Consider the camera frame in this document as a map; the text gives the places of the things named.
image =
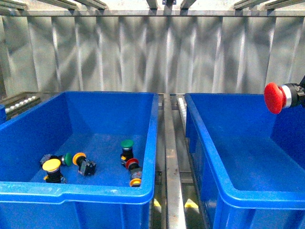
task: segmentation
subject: galvanized metal panel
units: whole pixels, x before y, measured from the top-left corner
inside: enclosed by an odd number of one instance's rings
[[[14,83],[14,88],[7,88],[7,94],[37,91],[38,85],[27,18],[2,17],[2,20],[4,45],[7,46],[9,53],[10,77]]]
[[[304,18],[277,18],[266,83],[291,81],[291,68],[300,40]]]
[[[85,91],[101,90],[100,69],[98,59],[98,36],[96,18],[75,18],[76,46],[81,61],[81,77]]]
[[[0,72],[0,99],[4,99],[6,97],[3,73]]]
[[[51,26],[59,91],[81,90],[81,61],[76,45],[74,18],[52,17]]]
[[[38,90],[58,92],[51,18],[29,17],[28,24]]]
[[[10,95],[262,93],[270,81],[298,83],[305,74],[302,17],[3,17],[2,28]]]

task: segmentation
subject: red button cap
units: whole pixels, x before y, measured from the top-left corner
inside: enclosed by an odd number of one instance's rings
[[[265,87],[264,100],[268,110],[273,114],[279,114],[286,104],[286,96],[282,87],[275,83],[269,83]]]
[[[137,164],[139,164],[139,161],[138,161],[138,159],[137,158],[132,158],[132,159],[129,159],[127,162],[126,162],[126,169],[128,169],[128,167],[132,164],[132,163],[137,163]]]

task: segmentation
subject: green button cap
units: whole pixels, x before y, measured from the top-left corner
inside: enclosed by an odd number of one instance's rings
[[[131,148],[133,146],[133,141],[130,139],[121,142],[122,148]]]
[[[67,166],[70,166],[72,164],[72,155],[67,153],[64,157],[64,161]]]

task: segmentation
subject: blue crate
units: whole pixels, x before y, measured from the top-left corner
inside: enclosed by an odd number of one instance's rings
[[[5,106],[0,104],[0,124],[6,121]]]
[[[148,228],[158,95],[65,92],[0,126],[0,228]],[[134,141],[141,187],[129,187],[120,142]],[[45,183],[44,154],[86,153],[94,176],[61,167],[68,184]]]
[[[214,229],[305,228],[305,109],[262,95],[187,94],[186,136]]]

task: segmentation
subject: bin floor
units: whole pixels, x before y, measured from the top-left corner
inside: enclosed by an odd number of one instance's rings
[[[272,139],[247,136],[213,141],[236,189],[305,191],[305,170]]]
[[[61,166],[61,173],[68,180],[68,184],[105,185],[129,187],[130,172],[121,165],[121,141],[134,141],[133,154],[143,164],[146,136],[142,135],[104,135],[104,134],[72,134],[59,148],[55,155],[70,152],[75,155],[84,152],[89,160],[96,162],[96,173],[93,176],[82,176],[78,173],[78,166]],[[45,182],[46,172],[40,169],[30,182]]]

